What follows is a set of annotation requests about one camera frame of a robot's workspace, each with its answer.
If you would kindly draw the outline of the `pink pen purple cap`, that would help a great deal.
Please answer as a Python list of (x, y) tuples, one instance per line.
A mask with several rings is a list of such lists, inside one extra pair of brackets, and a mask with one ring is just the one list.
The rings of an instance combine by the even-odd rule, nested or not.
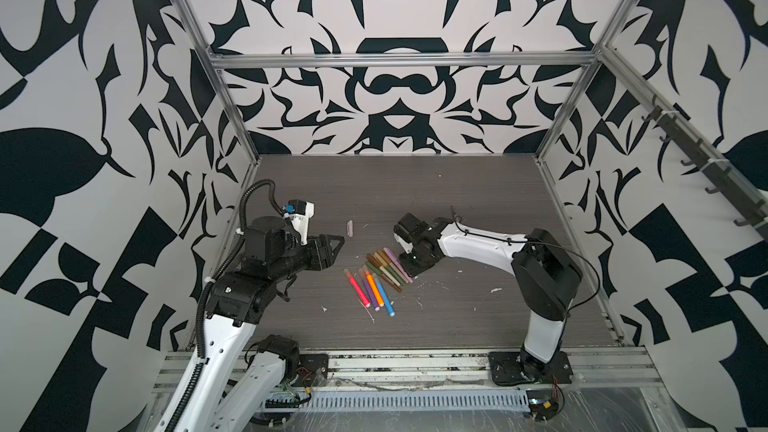
[(387, 248), (387, 247), (384, 247), (383, 251), (384, 251), (384, 253), (385, 253), (386, 257), (387, 257), (387, 260), (392, 264), (392, 266), (397, 271), (399, 276), (402, 279), (404, 279), (407, 283), (412, 283), (413, 279), (405, 272), (404, 268), (402, 267), (401, 263), (399, 262), (397, 256), (394, 254), (394, 252), (391, 249)]

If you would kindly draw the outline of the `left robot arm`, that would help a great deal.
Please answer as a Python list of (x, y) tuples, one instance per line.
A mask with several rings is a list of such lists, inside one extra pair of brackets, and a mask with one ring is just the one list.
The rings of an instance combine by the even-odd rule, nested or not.
[(278, 427), (284, 414), (269, 414), (273, 392), (291, 389), (300, 351), (296, 341), (269, 335), (245, 361), (244, 375), (234, 367), (244, 356), (266, 308), (299, 273), (330, 268), (345, 243), (338, 235), (308, 233), (311, 202), (275, 199), (276, 185), (258, 180), (238, 206), (235, 245), (223, 263), (205, 278), (195, 314), (194, 357), (156, 426), (159, 431), (243, 431), (250, 425)]

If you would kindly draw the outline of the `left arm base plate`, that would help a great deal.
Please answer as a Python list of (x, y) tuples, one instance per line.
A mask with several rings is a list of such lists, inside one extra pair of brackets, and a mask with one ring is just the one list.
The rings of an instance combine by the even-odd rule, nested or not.
[(328, 369), (328, 354), (301, 353), (296, 373), (290, 385), (292, 387), (312, 388), (327, 378)]

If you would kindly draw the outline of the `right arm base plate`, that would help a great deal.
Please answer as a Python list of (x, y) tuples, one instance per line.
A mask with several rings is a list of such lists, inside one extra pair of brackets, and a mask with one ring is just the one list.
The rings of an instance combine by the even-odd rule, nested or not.
[(497, 386), (572, 383), (573, 370), (563, 351), (557, 351), (549, 362), (542, 362), (524, 350), (490, 352), (488, 361), (491, 380)]

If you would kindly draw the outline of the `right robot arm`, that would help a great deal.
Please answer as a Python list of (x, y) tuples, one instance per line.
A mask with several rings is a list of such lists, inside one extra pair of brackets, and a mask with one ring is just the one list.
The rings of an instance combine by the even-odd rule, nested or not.
[(444, 258), (466, 259), (515, 277), (530, 311), (527, 334), (517, 352), (488, 355), (497, 386), (570, 384), (573, 369), (561, 350), (565, 325), (584, 278), (576, 252), (559, 244), (544, 229), (503, 234), (463, 225), (457, 218), (425, 222), (407, 213), (393, 227), (403, 247), (406, 273), (415, 277)]

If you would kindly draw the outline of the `tan pen ochre cap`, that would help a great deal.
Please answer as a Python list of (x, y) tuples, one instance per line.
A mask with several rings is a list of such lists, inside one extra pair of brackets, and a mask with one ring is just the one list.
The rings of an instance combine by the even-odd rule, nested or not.
[(393, 269), (388, 265), (388, 263), (382, 258), (382, 256), (379, 254), (378, 251), (375, 251), (373, 253), (373, 257), (375, 258), (379, 268), (384, 271), (384, 273), (398, 286), (402, 286), (403, 282), (397, 277), (397, 274), (393, 271)]

